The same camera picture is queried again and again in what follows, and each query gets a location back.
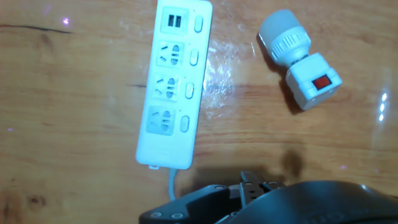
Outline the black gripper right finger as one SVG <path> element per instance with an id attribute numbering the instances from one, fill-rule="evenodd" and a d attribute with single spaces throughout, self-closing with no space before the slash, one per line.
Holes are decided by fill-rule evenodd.
<path id="1" fill-rule="evenodd" d="M 256 200 L 264 194 L 267 194 L 273 190 L 285 187 L 285 184 L 276 180 L 263 180 L 253 182 L 255 188 L 252 190 L 252 200 Z"/>

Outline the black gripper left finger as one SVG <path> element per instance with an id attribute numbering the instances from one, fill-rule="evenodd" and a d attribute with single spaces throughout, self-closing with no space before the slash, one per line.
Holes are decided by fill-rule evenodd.
<path id="1" fill-rule="evenodd" d="M 254 183 L 253 172 L 242 171 L 240 176 L 238 185 L 208 185 L 144 212 L 139 216 L 139 224 L 223 223 L 245 206 L 244 184 Z"/>

